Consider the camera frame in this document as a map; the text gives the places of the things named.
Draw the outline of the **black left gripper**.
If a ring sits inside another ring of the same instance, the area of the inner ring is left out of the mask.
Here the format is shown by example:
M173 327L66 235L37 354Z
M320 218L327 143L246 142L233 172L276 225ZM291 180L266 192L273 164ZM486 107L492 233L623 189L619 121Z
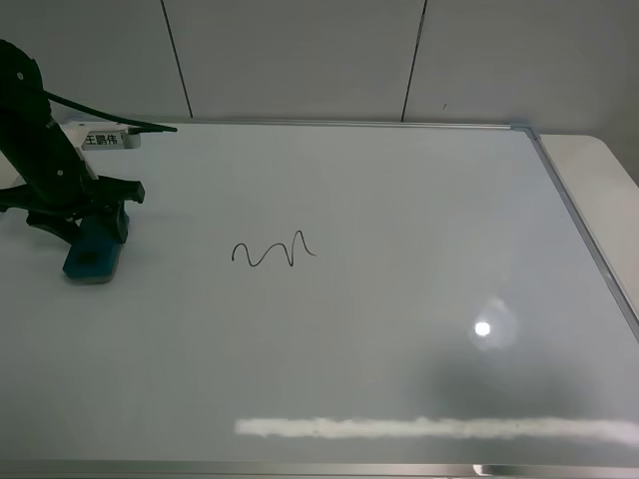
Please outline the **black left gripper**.
M124 203L144 201L142 183L93 174L57 123L34 126L16 117L3 117L1 153L24 181L1 191L2 212L28 211L28 226L68 244L73 244L81 231L73 220L62 218L112 212L111 234L118 243L127 241Z

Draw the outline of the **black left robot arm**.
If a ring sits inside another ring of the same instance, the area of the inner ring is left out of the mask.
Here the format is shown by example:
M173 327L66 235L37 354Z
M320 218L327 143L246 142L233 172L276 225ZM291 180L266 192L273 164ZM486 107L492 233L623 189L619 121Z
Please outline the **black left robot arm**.
M128 238L124 202L144 201L138 181L100 177L51 113L39 67L15 45L1 42L1 153L24 184L1 191L1 211L27 213L27 224L68 243L92 218L117 243Z

